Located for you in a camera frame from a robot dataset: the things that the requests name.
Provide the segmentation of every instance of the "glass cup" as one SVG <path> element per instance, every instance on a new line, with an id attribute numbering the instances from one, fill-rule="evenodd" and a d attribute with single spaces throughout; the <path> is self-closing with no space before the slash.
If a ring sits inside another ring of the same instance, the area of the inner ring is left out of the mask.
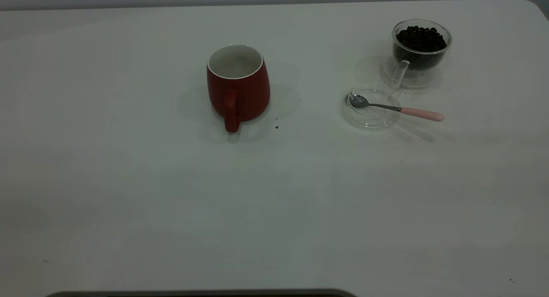
<path id="1" fill-rule="evenodd" d="M 409 26 L 435 28 L 443 36 L 446 47 L 439 51 L 416 51 L 400 43 L 396 36 Z M 399 96 L 403 90 L 425 93 L 437 88 L 442 80 L 438 65 L 452 45 L 449 31 L 436 22 L 412 19 L 402 21 L 392 30 L 392 54 L 383 58 L 381 75 L 384 82 Z"/>

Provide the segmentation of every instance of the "white table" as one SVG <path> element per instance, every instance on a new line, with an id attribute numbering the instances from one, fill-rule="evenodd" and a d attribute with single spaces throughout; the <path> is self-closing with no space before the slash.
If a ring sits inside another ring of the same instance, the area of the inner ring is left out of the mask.
<path id="1" fill-rule="evenodd" d="M 400 99 L 446 120 L 355 129 L 337 103 L 407 18 L 454 37 Z M 272 84 L 238 135 L 206 92 L 229 43 Z M 523 0 L 2 12 L 0 295 L 546 296 L 548 43 Z"/>

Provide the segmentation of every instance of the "metal spoon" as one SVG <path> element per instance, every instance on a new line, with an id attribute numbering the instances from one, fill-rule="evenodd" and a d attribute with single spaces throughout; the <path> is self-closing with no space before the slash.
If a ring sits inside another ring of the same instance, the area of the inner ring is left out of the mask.
<path id="1" fill-rule="evenodd" d="M 433 111 L 418 110 L 418 109 L 412 109 L 412 108 L 398 108 L 396 106 L 383 105 L 383 104 L 373 104 L 368 102 L 368 100 L 366 100 L 365 97 L 355 93 L 349 94 L 349 102 L 354 108 L 357 108 L 357 109 L 365 108 L 366 106 L 378 106 L 379 108 L 396 110 L 406 115 L 429 119 L 433 121 L 444 120 L 444 115 L 441 113 L 435 113 Z"/>

